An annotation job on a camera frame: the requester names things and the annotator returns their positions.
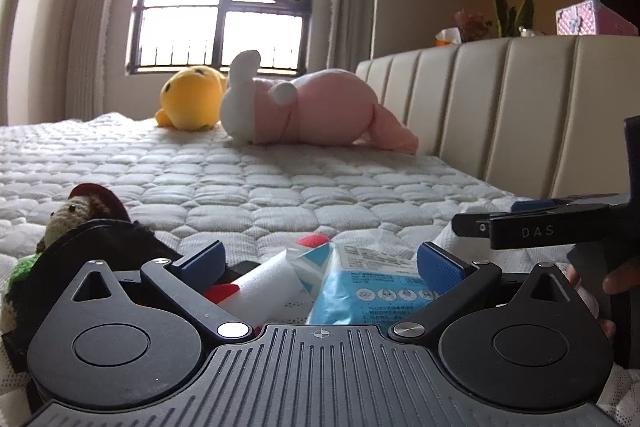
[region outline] red fabric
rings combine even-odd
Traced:
[[[301,247],[308,247],[308,248],[317,248],[324,245],[324,243],[328,243],[328,242],[329,242],[329,238],[322,233],[313,233],[297,241],[297,243]]]
[[[76,196],[95,196],[110,209],[113,219],[131,221],[122,201],[107,187],[95,183],[81,183],[71,190],[69,199],[75,198]]]
[[[213,302],[213,304],[218,304],[236,293],[239,289],[240,286],[237,284],[215,284],[204,292],[204,296]]]

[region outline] metal rivet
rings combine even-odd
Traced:
[[[394,333],[398,337],[415,339],[424,334],[424,326],[417,322],[401,322],[394,326]]]
[[[226,339],[239,339],[249,333],[249,326],[242,322],[225,322],[218,326],[218,334]]]

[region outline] hand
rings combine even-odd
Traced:
[[[602,289],[607,295],[617,295],[640,286],[640,257],[629,259],[607,275]]]
[[[639,261],[638,262],[638,276],[640,276],[640,259],[638,259],[638,261]],[[604,281],[602,282],[602,289],[607,295],[614,295],[614,293],[612,293],[611,290],[612,289],[618,289],[619,287],[622,287],[622,285],[619,282],[620,274],[618,273],[618,270],[620,270],[624,266],[626,266],[627,263],[622,264],[620,267],[616,268],[615,270],[613,270],[613,272],[611,272],[609,275],[607,275],[605,277]],[[566,277],[567,277],[567,279],[569,279],[569,284],[571,284],[571,286],[575,286],[575,285],[577,285],[578,282],[580,282],[580,276],[578,275],[578,272],[575,270],[575,268],[572,265],[569,265],[566,268]],[[640,284],[640,278],[639,278],[638,282],[633,284],[633,286],[636,286],[638,284]],[[628,287],[628,288],[626,288],[624,290],[620,290],[617,293],[622,293],[622,292],[628,290],[629,288],[631,288],[631,287]],[[616,325],[612,321],[610,321],[608,319],[603,319],[603,318],[599,318],[598,319],[598,324],[602,328],[602,332],[609,339],[609,342],[613,342],[613,338],[616,335]]]

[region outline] mattress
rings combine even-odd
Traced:
[[[75,185],[103,184],[178,253],[224,243],[229,264],[262,262],[311,233],[411,258],[451,217],[517,197],[432,156],[362,147],[252,146],[221,128],[187,133],[119,114],[0,128],[0,285],[34,252]],[[504,255],[527,271],[531,256]],[[0,348],[0,425],[26,403]]]

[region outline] pink plush toy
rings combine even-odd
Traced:
[[[231,63],[220,120],[226,132],[256,145],[353,143],[415,154],[418,137],[378,103],[371,87],[353,73],[318,71],[291,82],[254,80],[257,51]]]

